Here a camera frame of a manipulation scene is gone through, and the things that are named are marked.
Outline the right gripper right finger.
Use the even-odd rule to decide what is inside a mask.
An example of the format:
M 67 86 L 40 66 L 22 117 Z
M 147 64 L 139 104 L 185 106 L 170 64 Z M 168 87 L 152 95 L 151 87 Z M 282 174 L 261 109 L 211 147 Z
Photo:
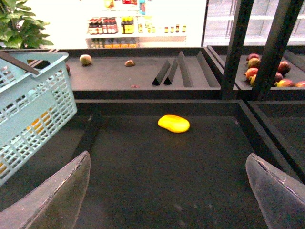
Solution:
M 252 192 L 270 229 L 305 227 L 305 186 L 256 154 L 245 164 Z

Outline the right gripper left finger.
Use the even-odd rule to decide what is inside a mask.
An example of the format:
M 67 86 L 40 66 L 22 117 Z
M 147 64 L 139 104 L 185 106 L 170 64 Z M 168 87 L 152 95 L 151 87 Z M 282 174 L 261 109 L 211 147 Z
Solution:
M 74 228 L 90 179 L 91 157 L 82 152 L 25 197 L 0 213 L 2 229 Z

